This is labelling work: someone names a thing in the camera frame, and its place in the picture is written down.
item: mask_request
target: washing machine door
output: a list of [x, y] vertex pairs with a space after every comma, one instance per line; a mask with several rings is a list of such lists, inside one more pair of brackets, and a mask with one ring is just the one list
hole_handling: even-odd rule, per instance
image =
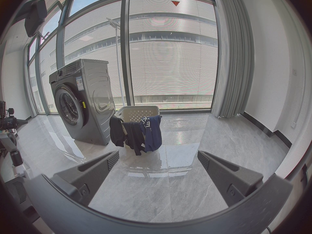
[[80, 130], [84, 126], [80, 102], [69, 86], [57, 85], [54, 91], [54, 101], [67, 129]]

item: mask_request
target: textured gripper pad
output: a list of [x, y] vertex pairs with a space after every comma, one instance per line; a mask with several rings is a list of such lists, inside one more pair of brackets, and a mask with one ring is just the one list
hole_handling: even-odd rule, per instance
[[111, 170], [113, 166], [117, 163], [119, 160], [119, 151], [117, 151], [113, 156], [111, 156], [108, 160], [108, 169]]
[[197, 153], [197, 158], [198, 160], [201, 162], [201, 164], [203, 165], [203, 167], [205, 168], [205, 170], [208, 170], [208, 167], [209, 167], [209, 159], [203, 155], [201, 153], [201, 151], [198, 151]]

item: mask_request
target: clothing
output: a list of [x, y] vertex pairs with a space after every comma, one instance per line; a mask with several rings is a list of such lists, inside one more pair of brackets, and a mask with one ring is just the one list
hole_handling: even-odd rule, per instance
[[126, 135], [122, 130], [121, 122], [123, 120], [113, 115], [110, 118], [110, 128], [111, 128], [111, 140], [115, 146], [123, 147], [123, 142], [126, 140]]
[[141, 118], [140, 127], [145, 135], [145, 151], [155, 151], [162, 145], [160, 122], [160, 115]]
[[141, 155], [140, 151], [145, 151], [144, 137], [139, 122], [124, 122], [124, 128], [127, 131], [126, 145], [134, 149], [135, 155]]

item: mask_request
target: energy label sticker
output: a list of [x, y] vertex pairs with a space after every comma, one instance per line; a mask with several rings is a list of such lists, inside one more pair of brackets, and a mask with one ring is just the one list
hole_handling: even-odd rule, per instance
[[76, 81], [77, 81], [78, 91], [84, 90], [82, 77], [81, 76], [76, 77]]

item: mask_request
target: wall outlet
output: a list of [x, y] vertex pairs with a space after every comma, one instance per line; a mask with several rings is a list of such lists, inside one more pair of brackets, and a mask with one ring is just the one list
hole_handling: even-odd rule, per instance
[[291, 122], [291, 127], [295, 128], [296, 127], [296, 123], [294, 121]]

